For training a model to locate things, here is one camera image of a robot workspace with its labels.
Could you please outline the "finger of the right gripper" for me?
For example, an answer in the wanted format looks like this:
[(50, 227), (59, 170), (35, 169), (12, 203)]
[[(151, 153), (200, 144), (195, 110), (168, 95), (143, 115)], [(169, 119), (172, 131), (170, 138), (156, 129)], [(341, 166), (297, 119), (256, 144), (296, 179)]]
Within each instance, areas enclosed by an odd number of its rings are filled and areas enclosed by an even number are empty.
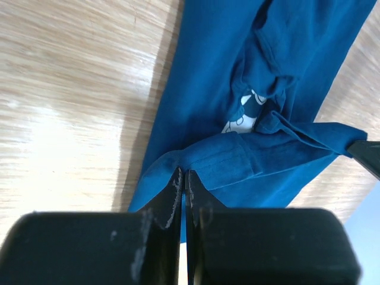
[(356, 141), (347, 151), (374, 177), (380, 175), (380, 142), (379, 141)]

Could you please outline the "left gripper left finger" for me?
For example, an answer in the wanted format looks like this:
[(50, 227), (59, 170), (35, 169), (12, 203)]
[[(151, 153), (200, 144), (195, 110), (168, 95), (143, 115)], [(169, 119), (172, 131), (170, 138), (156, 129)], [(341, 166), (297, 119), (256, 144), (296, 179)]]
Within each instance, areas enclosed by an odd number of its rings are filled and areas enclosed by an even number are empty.
[(182, 171), (134, 213), (22, 216), (1, 249), (2, 284), (177, 284)]

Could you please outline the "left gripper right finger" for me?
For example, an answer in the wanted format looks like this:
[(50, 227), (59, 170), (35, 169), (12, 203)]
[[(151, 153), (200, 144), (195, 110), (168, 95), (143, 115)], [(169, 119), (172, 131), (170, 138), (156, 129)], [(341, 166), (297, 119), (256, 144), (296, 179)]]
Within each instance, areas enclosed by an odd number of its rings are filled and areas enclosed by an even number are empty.
[(229, 208), (185, 176), (189, 284), (357, 284), (345, 229), (321, 208)]

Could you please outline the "blue printed t-shirt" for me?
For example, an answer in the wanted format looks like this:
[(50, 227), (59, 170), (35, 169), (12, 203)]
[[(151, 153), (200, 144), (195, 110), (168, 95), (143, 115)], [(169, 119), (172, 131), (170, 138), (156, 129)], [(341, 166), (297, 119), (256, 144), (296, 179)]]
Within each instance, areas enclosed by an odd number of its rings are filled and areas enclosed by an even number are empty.
[(186, 1), (130, 211), (194, 170), (223, 204), (286, 207), (364, 131), (316, 123), (374, 1)]

